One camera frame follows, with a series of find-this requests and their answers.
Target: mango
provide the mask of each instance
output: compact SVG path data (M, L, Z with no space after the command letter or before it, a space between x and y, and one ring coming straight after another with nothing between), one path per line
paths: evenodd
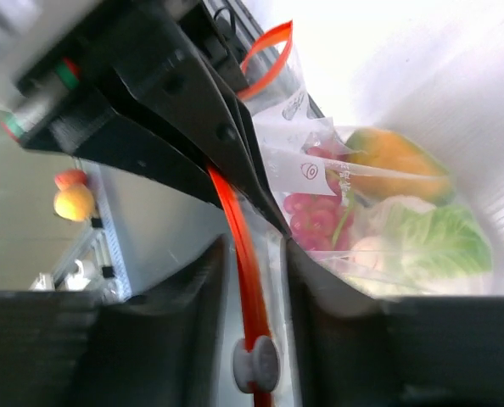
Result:
M346 157L349 163L439 177L425 180L351 175L351 186L366 198L383 200L406 195L419 197L432 204L445 204L453 198L448 171L419 146L394 131L360 129L350 136L346 145L355 151Z
M86 186L75 184L56 194L54 210L64 219L83 222L93 214L95 200Z
M64 189L70 187L71 185L75 184L86 185L88 183L88 176L82 170L78 169L66 170L57 174L54 177L54 182L56 183L56 187L58 187L60 191L63 191Z

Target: orange bag seal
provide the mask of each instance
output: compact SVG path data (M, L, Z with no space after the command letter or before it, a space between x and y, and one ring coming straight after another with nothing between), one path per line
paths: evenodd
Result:
M252 47L249 50L249 53L244 58L244 61L241 63L241 70L246 74L246 70L249 67L249 62L252 57L254 57L257 53L260 53L266 48L277 45L281 42L286 42L283 51L280 53L277 61L272 65L272 67L267 71L265 75L261 77L256 83L250 85L246 89L242 90L237 94L241 99L252 98L254 95L257 95L263 89L265 89L271 82L280 75L280 72L283 70L284 65L288 62L289 55L292 51L293 47L293 34L294 34L294 23L293 21L289 21L287 23L281 24L268 32L266 32L263 36L258 38L258 40L252 44Z
M243 310L244 347L251 351L258 337L262 335L271 337L266 304L261 291L260 267L255 256L249 228L235 192L224 177L211 165L209 166L209 174L220 197L221 206L235 241L238 286ZM272 396L269 393L254 391L254 406L272 407Z

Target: printed logo on bag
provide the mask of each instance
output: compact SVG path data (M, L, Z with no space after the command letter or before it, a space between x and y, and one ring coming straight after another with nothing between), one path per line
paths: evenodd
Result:
M288 103L288 106L284 108L283 118L286 119L287 121L291 121L295 117L297 111L300 109L301 104L303 104L304 100L305 100L305 93L300 92L300 94L297 95L293 100L291 100Z
M318 175L318 166L313 163L304 163L301 165L301 172L307 180L314 180Z

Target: bunch of grapes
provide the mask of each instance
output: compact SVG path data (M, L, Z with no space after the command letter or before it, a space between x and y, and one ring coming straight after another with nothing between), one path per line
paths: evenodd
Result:
M306 153L341 159L327 148L312 147ZM289 225L294 239L307 251L345 251L350 248L349 230L354 222L352 205L346 207L342 204L339 175L327 170L326 179L334 196L292 193L283 202L284 210L291 215Z

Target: beige floor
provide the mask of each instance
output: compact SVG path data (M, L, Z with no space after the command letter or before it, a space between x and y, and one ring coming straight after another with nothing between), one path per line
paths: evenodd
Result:
M53 214L53 177L71 165L22 150L0 128L0 289L27 289L72 244L80 225Z

